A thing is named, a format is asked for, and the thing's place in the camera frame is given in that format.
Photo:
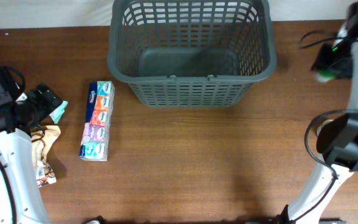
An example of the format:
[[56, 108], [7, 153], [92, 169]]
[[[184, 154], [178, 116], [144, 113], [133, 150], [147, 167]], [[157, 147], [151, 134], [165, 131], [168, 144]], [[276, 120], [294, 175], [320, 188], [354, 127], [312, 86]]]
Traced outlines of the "grey plastic basket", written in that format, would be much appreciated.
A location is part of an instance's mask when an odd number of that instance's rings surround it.
[[267, 0], [114, 1], [107, 64], [150, 107], [228, 107], [277, 66]]

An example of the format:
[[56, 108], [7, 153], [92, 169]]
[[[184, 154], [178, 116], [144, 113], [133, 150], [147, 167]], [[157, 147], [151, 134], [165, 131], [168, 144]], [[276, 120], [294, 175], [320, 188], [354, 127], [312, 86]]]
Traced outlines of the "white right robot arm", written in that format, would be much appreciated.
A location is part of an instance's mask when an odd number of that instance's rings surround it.
[[304, 144], [316, 161], [306, 185], [272, 223], [321, 223], [321, 215], [340, 186], [358, 171], [358, 1], [352, 3], [338, 32], [319, 40], [322, 47], [311, 67], [322, 82], [351, 80], [347, 108], [317, 115]]

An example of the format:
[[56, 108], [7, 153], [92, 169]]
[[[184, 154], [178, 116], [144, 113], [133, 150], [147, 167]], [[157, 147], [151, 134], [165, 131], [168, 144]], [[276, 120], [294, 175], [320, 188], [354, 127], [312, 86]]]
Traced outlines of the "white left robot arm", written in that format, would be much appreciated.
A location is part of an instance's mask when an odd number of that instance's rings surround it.
[[32, 166], [30, 132], [63, 101], [41, 83], [25, 92], [18, 70], [0, 66], [0, 223], [50, 223]]

